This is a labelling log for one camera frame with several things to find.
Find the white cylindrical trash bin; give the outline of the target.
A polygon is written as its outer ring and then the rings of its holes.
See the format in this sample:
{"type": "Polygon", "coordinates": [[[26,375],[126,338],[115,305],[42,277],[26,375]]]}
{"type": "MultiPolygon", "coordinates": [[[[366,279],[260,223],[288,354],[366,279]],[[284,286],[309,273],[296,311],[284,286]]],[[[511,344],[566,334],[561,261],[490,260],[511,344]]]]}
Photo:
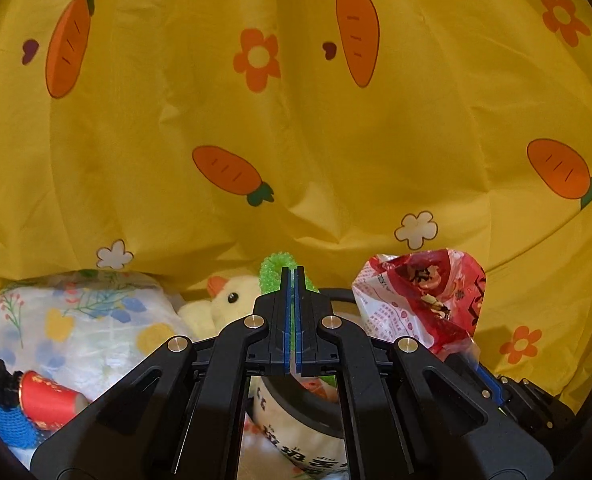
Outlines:
{"type": "Polygon", "coordinates": [[[285,376],[251,378],[249,432],[264,437],[263,445],[245,439],[244,456],[264,452],[282,458],[291,471],[275,479],[348,479],[336,377],[285,376]]]}

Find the yellow carrot print curtain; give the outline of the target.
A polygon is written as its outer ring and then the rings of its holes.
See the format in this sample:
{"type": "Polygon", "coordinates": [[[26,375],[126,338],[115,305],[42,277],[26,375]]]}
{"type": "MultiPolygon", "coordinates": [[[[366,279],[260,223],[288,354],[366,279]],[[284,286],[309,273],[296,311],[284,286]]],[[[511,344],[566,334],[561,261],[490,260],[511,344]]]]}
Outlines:
{"type": "Polygon", "coordinates": [[[486,271],[485,364],[579,408],[590,0],[0,0],[0,290],[439,248],[486,271]]]}

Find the red white plastic bag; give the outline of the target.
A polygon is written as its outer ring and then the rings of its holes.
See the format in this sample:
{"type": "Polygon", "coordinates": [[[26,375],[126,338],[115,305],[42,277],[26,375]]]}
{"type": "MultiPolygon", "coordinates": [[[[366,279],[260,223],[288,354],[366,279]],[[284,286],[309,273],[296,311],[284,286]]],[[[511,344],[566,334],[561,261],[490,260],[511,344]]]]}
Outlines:
{"type": "Polygon", "coordinates": [[[438,359],[463,353],[474,363],[485,289],[484,269],[455,249],[376,255],[352,283],[369,336],[388,342],[412,337],[438,359]]]}

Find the floral plastic bed cover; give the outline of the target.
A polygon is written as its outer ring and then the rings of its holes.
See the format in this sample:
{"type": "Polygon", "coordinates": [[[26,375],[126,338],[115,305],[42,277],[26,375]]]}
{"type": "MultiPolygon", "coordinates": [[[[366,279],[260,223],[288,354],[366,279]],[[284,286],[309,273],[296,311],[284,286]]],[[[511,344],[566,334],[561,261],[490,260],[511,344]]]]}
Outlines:
{"type": "Polygon", "coordinates": [[[0,359],[95,400],[175,335],[215,336],[208,301],[186,304],[143,274],[81,271],[0,291],[0,359]]]}

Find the red paper cup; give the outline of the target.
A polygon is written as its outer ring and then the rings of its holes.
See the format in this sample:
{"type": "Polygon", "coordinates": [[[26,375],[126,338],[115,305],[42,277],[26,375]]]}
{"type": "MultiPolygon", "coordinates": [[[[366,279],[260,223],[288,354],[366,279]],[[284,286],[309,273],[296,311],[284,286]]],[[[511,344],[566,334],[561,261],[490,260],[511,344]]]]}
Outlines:
{"type": "Polygon", "coordinates": [[[64,427],[90,404],[82,393],[57,384],[34,370],[22,375],[18,398],[23,414],[43,431],[64,427]]]}

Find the yellow duck plush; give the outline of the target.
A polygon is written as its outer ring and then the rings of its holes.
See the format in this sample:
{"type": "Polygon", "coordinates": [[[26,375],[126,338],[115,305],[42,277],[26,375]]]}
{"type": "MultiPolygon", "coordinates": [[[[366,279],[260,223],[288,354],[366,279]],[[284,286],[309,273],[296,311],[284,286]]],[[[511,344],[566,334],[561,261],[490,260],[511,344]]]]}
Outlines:
{"type": "Polygon", "coordinates": [[[225,326],[251,315],[261,295],[259,278],[254,275],[210,276],[207,292],[209,299],[192,301],[179,309],[195,341],[218,336],[225,326]]]}

